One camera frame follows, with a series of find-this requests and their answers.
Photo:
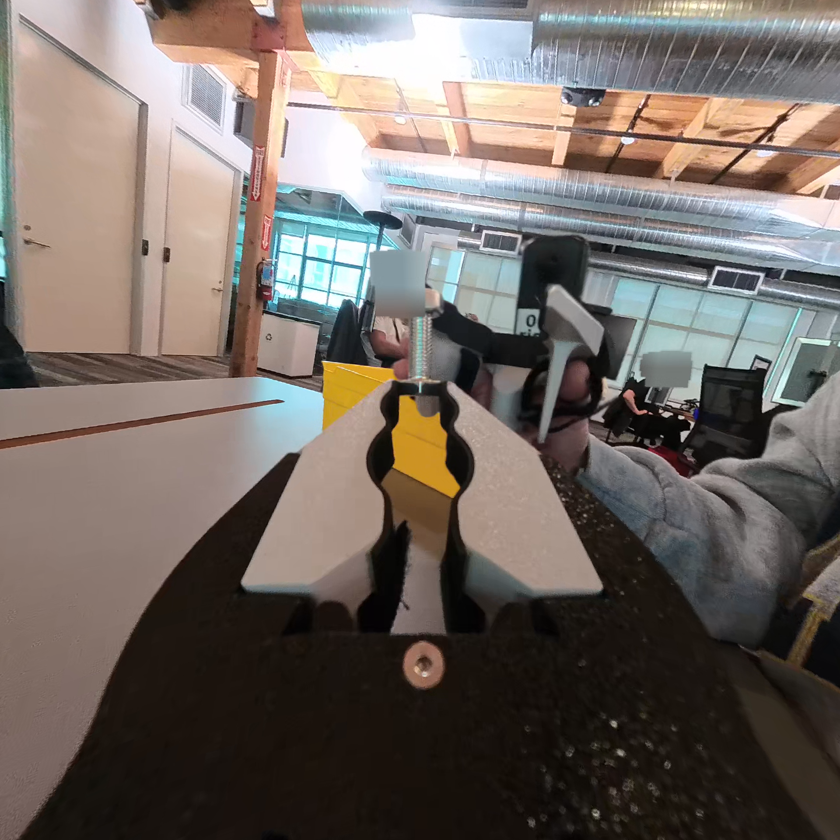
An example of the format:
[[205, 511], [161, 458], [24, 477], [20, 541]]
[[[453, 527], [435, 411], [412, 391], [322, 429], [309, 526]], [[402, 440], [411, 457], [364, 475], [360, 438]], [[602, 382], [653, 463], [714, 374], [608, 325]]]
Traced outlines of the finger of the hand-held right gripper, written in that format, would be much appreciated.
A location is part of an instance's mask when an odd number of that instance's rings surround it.
[[560, 284], [546, 287], [542, 315], [542, 330], [547, 335], [550, 356], [538, 426], [540, 445], [551, 435], [553, 412], [567, 363], [570, 360], [597, 360], [604, 334], [598, 320]]
[[443, 302], [433, 317], [429, 371], [436, 380], [455, 383], [472, 397], [491, 396], [491, 374], [486, 365], [493, 332], [454, 304]]

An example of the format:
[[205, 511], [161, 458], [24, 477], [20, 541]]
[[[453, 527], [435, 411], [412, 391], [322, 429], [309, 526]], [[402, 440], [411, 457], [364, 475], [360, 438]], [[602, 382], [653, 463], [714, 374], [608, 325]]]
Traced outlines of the yellow plastic bin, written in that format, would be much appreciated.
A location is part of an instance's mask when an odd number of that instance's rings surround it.
[[[377, 366], [322, 364], [322, 426], [334, 423], [381, 384], [395, 379], [392, 370]], [[420, 414], [409, 397], [400, 403], [399, 422], [392, 434], [393, 468], [448, 498], [459, 485], [446, 466], [446, 434], [439, 415]]]

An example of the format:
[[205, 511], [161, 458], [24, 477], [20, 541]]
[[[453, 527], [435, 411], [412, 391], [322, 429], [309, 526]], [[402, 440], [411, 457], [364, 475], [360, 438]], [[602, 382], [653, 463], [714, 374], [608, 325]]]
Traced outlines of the long silver air duct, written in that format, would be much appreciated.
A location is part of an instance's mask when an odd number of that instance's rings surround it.
[[838, 275], [837, 200], [394, 150], [362, 169], [413, 215]]

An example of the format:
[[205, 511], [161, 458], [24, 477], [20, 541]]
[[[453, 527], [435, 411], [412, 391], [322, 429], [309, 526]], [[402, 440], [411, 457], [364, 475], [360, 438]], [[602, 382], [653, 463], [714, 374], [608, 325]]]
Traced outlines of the person's right hand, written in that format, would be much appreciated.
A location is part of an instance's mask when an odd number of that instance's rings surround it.
[[[591, 373], [583, 360], [571, 360], [565, 366], [559, 392], [559, 402], [574, 407], [584, 407], [590, 401]], [[549, 456], [563, 470], [575, 476], [584, 466], [590, 443], [589, 419], [580, 416], [562, 416], [558, 422], [563, 429], [539, 443], [539, 430], [524, 424], [520, 436], [540, 453]]]

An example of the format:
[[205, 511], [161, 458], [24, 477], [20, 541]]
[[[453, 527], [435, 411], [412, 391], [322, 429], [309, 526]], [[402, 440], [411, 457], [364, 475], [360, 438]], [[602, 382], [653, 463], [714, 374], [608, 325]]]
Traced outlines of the silver threaded bolt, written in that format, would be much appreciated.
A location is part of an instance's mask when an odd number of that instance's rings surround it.
[[406, 381], [406, 394], [415, 402], [422, 417], [434, 417], [439, 412], [440, 381], [431, 376], [433, 357], [434, 319], [443, 312], [440, 293], [430, 287], [425, 289], [424, 312], [410, 323], [410, 348]]

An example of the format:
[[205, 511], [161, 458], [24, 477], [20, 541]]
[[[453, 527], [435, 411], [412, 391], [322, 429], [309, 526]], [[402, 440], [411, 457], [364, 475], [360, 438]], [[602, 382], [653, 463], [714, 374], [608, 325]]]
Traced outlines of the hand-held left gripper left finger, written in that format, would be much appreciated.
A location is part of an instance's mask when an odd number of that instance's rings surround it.
[[302, 449], [241, 580], [246, 592], [396, 617], [403, 528], [383, 481], [399, 407], [397, 384], [384, 383]]

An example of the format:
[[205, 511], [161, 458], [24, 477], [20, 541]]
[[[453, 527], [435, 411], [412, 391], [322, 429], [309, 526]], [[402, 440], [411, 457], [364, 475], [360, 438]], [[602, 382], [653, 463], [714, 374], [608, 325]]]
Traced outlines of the person's right forearm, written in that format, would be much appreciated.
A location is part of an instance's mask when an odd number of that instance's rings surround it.
[[579, 478], [664, 566], [709, 635], [757, 646], [838, 502], [838, 374], [773, 420], [758, 458], [722, 458], [685, 478], [641, 448], [589, 437]]

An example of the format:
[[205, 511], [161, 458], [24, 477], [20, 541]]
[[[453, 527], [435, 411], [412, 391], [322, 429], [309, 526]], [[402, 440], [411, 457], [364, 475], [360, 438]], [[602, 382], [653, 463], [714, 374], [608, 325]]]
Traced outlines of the dark cloth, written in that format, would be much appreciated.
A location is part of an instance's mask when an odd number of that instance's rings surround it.
[[1, 390], [37, 388], [39, 383], [28, 358], [4, 322], [1, 322]]

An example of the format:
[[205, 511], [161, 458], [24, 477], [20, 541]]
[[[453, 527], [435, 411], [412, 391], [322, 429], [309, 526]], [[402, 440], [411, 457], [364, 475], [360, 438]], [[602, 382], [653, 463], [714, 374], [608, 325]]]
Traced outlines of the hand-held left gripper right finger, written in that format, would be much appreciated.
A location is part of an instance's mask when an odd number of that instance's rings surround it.
[[464, 592], [486, 618], [512, 602], [600, 595], [602, 581], [538, 451], [457, 385], [453, 439], [467, 447], [455, 499]]

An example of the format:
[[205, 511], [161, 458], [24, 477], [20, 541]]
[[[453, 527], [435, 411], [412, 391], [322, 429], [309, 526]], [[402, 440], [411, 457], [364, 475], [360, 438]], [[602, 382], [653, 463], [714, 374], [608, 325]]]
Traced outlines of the black round stand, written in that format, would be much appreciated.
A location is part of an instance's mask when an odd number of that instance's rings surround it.
[[375, 250], [379, 251], [382, 248], [382, 242], [385, 237], [385, 231], [400, 232], [403, 228], [403, 221], [401, 218], [384, 212], [382, 210], [368, 210], [363, 211], [363, 219], [376, 227], [377, 237], [375, 242]]

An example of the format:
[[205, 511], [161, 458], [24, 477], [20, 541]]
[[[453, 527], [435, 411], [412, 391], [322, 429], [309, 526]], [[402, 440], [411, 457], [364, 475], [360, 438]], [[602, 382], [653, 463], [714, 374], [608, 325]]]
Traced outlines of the black mesh office chair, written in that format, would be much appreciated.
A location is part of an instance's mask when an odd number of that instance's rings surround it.
[[763, 369], [704, 367], [698, 415], [681, 447], [695, 467], [758, 454], [765, 375]]

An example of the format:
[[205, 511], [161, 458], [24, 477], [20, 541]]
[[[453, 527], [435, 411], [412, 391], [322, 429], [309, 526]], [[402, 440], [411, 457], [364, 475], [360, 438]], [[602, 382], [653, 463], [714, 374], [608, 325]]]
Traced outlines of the white recycling bin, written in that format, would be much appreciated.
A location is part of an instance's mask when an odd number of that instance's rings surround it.
[[264, 311], [257, 367], [292, 379], [313, 374], [321, 323]]

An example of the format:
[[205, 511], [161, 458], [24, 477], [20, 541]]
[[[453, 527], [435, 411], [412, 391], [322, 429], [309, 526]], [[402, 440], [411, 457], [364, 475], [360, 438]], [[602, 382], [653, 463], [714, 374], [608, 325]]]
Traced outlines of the framed glass board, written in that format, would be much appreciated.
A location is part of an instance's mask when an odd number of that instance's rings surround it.
[[797, 338], [784, 364], [771, 402], [801, 407], [839, 371], [839, 342]]

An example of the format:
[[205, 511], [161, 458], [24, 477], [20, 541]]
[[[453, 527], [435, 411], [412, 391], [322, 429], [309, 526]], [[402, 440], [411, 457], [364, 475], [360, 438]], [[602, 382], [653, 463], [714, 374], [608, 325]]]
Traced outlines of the wall air vent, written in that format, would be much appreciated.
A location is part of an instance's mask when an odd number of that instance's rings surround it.
[[226, 85], [215, 71], [201, 65], [184, 66], [182, 105], [218, 132], [224, 130]]

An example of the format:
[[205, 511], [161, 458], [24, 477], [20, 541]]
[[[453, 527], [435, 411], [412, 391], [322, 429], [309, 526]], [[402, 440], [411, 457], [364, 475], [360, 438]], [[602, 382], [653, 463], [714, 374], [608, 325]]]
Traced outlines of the large silver air duct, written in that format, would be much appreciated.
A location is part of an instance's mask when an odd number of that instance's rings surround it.
[[301, 2], [343, 75], [838, 105], [838, 2]]

